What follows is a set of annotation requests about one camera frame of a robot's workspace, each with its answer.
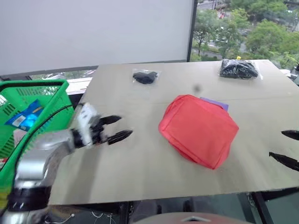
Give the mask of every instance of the white wall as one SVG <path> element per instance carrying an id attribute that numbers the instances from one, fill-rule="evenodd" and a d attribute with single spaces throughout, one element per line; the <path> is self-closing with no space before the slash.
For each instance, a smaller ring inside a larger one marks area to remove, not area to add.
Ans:
<path id="1" fill-rule="evenodd" d="M 193 0 L 1 0 L 0 75 L 186 60 Z"/>

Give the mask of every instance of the white label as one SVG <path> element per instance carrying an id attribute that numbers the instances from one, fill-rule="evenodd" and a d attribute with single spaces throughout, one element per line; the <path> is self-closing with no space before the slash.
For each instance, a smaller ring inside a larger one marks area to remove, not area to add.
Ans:
<path id="1" fill-rule="evenodd" d="M 0 170 L 4 167 L 4 164 L 7 162 L 8 158 L 0 159 Z"/>
<path id="2" fill-rule="evenodd" d="M 14 130 L 14 147 L 16 147 L 19 142 L 22 140 L 24 135 L 26 135 L 26 131 L 23 131 L 21 129 L 15 129 Z"/>
<path id="3" fill-rule="evenodd" d="M 20 123 L 22 123 L 23 120 L 25 120 L 25 119 L 26 119 L 25 116 L 23 116 L 23 115 L 19 116 L 19 117 L 17 118 L 17 120 L 15 120 L 15 121 L 13 122 L 13 126 L 15 126 L 15 127 L 19 127 L 19 126 L 20 126 Z"/>

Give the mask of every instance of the green plastic basket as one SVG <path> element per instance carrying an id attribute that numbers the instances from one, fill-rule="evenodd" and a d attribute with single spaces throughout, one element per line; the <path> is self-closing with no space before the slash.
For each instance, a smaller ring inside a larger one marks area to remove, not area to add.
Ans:
<path id="1" fill-rule="evenodd" d="M 0 208 L 6 204 L 6 197 L 10 193 L 14 177 L 16 157 L 30 133 L 53 112 L 71 104 L 65 91 L 68 85 L 66 80 L 7 81 L 0 83 L 0 158 L 8 158 L 0 170 Z M 36 99 L 39 100 L 44 109 L 35 124 L 15 148 L 13 131 L 16 128 L 5 125 L 5 122 L 25 110 Z M 68 107 L 52 117 L 31 137 L 23 153 L 29 150 L 30 142 L 38 134 L 67 128 L 73 113 L 73 107 Z"/>

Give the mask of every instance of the red bag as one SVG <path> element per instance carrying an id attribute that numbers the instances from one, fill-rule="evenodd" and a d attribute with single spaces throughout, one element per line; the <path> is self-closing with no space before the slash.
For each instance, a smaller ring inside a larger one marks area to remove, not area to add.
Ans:
<path id="1" fill-rule="evenodd" d="M 181 95 L 167 107 L 160 133 L 186 159 L 218 168 L 228 157 L 239 127 L 221 106 Z"/>

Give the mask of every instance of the table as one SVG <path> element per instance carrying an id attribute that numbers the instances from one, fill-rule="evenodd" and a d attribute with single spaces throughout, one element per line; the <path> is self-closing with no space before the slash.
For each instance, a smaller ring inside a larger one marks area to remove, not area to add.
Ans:
<path id="1" fill-rule="evenodd" d="M 256 61 L 263 79 L 218 76 L 221 62 L 100 66 L 81 102 L 123 119 L 107 134 L 134 133 L 114 145 L 82 148 L 58 170 L 50 204 L 86 204 L 263 191 L 299 186 L 299 174 L 269 151 L 299 160 L 299 142 L 282 130 L 299 127 L 299 89 L 268 60 Z M 132 82 L 132 69 L 162 71 L 153 86 Z M 201 91 L 194 90 L 200 85 Z M 229 104 L 240 130 L 228 159 L 210 170 L 181 157 L 158 131 L 167 105 L 181 94 Z"/>

